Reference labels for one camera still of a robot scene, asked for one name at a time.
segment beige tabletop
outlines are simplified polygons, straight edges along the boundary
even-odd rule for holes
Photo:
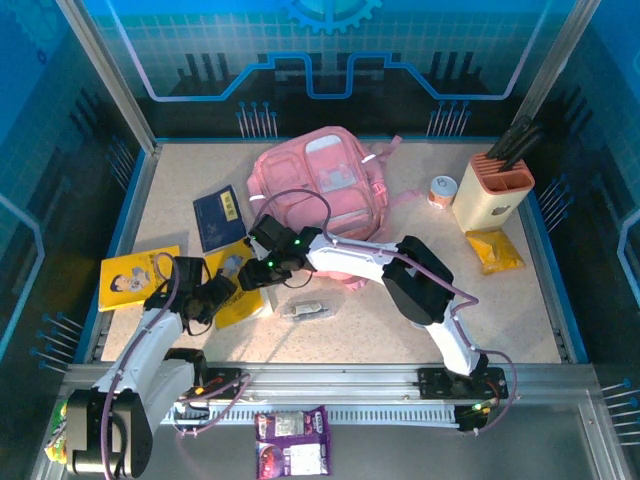
[[[249,209],[246,179],[255,159],[271,144],[169,144],[162,154],[136,237],[134,252],[180,245],[181,253],[201,256],[193,201],[232,184],[245,224]],[[403,142],[389,160],[391,194],[427,190],[431,179],[449,175],[458,182],[469,157],[486,145]],[[453,272],[454,284],[477,296],[480,304],[463,317],[473,340],[503,350],[516,362],[560,361],[542,293],[520,218],[514,213],[503,229],[527,267],[485,277],[479,260],[457,226],[451,209],[436,210],[423,200],[395,207],[391,214],[395,241],[415,235]],[[304,281],[305,272],[291,280]],[[175,346],[202,348],[210,361],[287,363],[424,363],[442,361],[424,331],[398,312],[383,286],[369,282],[357,292],[328,278],[291,290],[270,287],[275,313],[246,320],[202,337],[187,334]],[[292,324],[281,318],[290,300],[326,299],[338,307],[332,318]],[[141,307],[115,312],[102,360],[120,354],[140,320]]]

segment glass panel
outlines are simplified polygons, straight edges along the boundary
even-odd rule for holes
[[[607,402],[620,404],[615,413],[637,410],[627,402],[640,385],[638,18],[636,1],[602,1],[538,115],[550,138],[527,158],[589,360],[611,387],[605,396],[617,396]],[[618,417],[632,425],[616,431],[637,433],[636,418]],[[637,475],[640,450],[623,451]]]
[[[159,137],[498,135],[573,0],[86,0]]]
[[[79,330],[57,313],[85,322],[138,146],[55,2],[0,5],[0,471],[8,479],[27,478],[38,454]]]

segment robotic arm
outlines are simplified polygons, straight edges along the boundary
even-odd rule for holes
[[[283,283],[297,270],[368,278],[384,285],[398,310],[431,334],[444,358],[447,375],[467,382],[482,381],[487,356],[471,346],[459,319],[453,318],[454,294],[442,286],[443,282],[420,270],[432,272],[445,284],[451,284],[453,275],[417,238],[406,236],[398,244],[338,241],[319,228],[305,227],[296,233],[265,215],[251,229],[247,241],[257,258],[249,260],[238,274],[244,290]],[[420,268],[407,265],[404,256]],[[106,455],[111,472],[138,477],[149,461],[153,434],[163,417],[181,394],[204,384],[200,378],[206,371],[202,352],[175,351],[171,346],[184,330],[191,333],[191,321],[210,326],[236,287],[222,275],[201,284],[205,267],[201,258],[175,260],[180,280],[176,285],[173,272],[168,282],[169,291],[177,288],[171,306],[162,313],[169,295],[152,295],[145,302],[133,339],[118,360],[91,389],[76,390],[68,400],[66,447],[70,473],[104,472]],[[106,399],[115,383],[116,396],[107,410]],[[110,413],[106,452],[101,448],[104,432],[100,422],[105,412]]]
[[[368,278],[387,288],[406,318],[425,327],[450,372],[476,377],[487,366],[486,355],[467,346],[454,323],[453,293],[387,253],[406,255],[451,283],[453,274],[417,238],[406,236],[398,244],[347,239],[338,243],[326,238],[319,228],[305,227],[297,234],[269,215],[262,217],[249,235],[258,258],[249,260],[240,270],[238,278],[244,290],[283,283],[296,270],[341,272]]]

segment tin can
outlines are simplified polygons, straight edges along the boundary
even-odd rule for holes
[[[429,204],[432,207],[444,209],[453,201],[458,191],[456,181],[444,175],[440,175],[431,181],[431,189],[429,190]]]

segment knife block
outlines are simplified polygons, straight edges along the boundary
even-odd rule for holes
[[[486,153],[471,157],[452,205],[463,232],[501,226],[535,185],[523,160],[498,172],[504,163]]]

